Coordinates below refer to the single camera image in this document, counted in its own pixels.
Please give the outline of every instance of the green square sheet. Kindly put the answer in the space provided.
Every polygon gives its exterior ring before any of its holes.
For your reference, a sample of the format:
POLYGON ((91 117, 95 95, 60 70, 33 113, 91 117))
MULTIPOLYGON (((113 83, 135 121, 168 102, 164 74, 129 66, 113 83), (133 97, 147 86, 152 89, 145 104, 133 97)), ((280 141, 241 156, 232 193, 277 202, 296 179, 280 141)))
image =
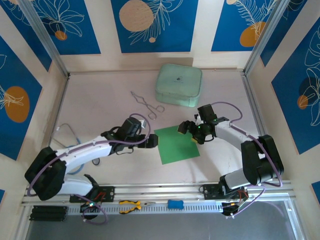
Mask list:
POLYGON ((178 126, 157 129, 154 133, 159 137, 158 149, 162 164, 169 164, 185 159, 199 157, 200 153, 192 135, 177 132, 178 126))

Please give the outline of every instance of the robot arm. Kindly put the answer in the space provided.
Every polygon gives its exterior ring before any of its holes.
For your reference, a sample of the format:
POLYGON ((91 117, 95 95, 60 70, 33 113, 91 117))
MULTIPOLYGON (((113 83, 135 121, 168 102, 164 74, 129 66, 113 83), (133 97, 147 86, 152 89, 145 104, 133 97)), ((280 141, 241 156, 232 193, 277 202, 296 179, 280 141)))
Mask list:
POLYGON ((143 125, 134 117, 129 117, 122 126, 103 132, 91 141, 54 151, 51 147, 42 149, 24 177, 31 184, 38 173, 53 159, 53 162, 36 179, 33 189, 38 197, 45 201, 55 195, 77 194, 94 198, 98 193, 98 184, 90 175, 68 175, 72 169, 92 159, 110 156, 121 152, 124 148, 154 148, 158 145, 158 136, 140 134, 143 125))
POLYGON ((246 133, 233 125, 227 118, 217 117, 211 104, 199 107, 198 114, 194 117, 196 122, 182 122, 178 132, 185 134, 189 131, 192 134, 192 139, 198 144, 210 142, 214 138, 223 139, 240 150, 242 155, 242 168, 221 176, 218 187, 212 192, 227 197, 243 186, 258 185, 276 177, 272 165, 253 138, 259 141, 266 150, 279 174, 283 174, 284 166, 271 136, 256 136, 246 133), (206 136, 209 135, 212 139, 206 140, 206 136))

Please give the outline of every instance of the yellow handle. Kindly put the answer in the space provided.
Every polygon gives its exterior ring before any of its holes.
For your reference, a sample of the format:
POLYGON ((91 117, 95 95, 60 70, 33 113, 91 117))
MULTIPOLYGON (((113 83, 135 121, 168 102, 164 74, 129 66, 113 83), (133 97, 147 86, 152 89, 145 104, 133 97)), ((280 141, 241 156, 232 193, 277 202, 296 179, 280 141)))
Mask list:
POLYGON ((131 208, 130 210, 127 210, 127 211, 120 211, 119 213, 120 214, 128 214, 128 213, 131 213, 133 212, 134 210, 141 210, 141 206, 134 206, 133 208, 131 208))
POLYGON ((119 204, 134 204, 134 205, 140 205, 141 202, 140 202, 140 201, 128 201, 128 200, 124 200, 124 201, 119 201, 119 204))

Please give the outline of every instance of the white floor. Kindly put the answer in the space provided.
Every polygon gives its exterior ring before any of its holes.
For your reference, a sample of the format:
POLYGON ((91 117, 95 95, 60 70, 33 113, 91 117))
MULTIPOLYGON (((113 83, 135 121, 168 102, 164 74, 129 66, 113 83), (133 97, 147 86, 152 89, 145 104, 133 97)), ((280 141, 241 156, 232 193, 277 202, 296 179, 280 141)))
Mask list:
MULTIPOLYGON (((120 126, 131 113, 144 116, 149 110, 138 104, 130 91, 143 96, 147 103, 157 106, 155 84, 158 71, 126 71, 72 75, 57 126, 68 123, 82 142, 100 133, 120 126)), ((237 125, 258 134, 246 96, 240 72, 203 71, 203 89, 198 107, 217 101, 237 105, 243 119, 237 125)), ((165 107, 156 120, 151 120, 151 131, 179 125, 193 120, 196 107, 183 107, 161 103, 165 107)), ((215 105, 218 117, 230 120, 238 112, 227 105, 215 105)), ((74 145, 75 140, 66 127, 55 133, 54 138, 64 145, 74 145)), ((61 147, 52 141, 51 147, 61 147)), ((158 148, 136 149, 133 154, 111 155, 101 158, 99 166, 88 162, 81 173, 90 174, 99 184, 160 184, 216 182, 219 177, 242 167, 241 153, 223 140, 215 139, 198 145, 200 157, 162 165, 158 148)))

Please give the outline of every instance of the pliers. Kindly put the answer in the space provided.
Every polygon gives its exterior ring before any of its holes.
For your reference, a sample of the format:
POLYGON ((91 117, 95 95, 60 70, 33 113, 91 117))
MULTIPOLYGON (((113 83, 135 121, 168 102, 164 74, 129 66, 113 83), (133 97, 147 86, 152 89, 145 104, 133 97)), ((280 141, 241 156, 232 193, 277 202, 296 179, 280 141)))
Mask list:
POLYGON ((142 207, 146 207, 152 204, 155 204, 154 201, 146 201, 146 202, 141 202, 141 201, 129 201, 129 200, 123 200, 123 201, 119 201, 119 204, 133 204, 135 205, 134 207, 132 207, 131 209, 127 210, 127 211, 120 211, 120 214, 128 214, 131 213, 135 210, 141 210, 142 207))

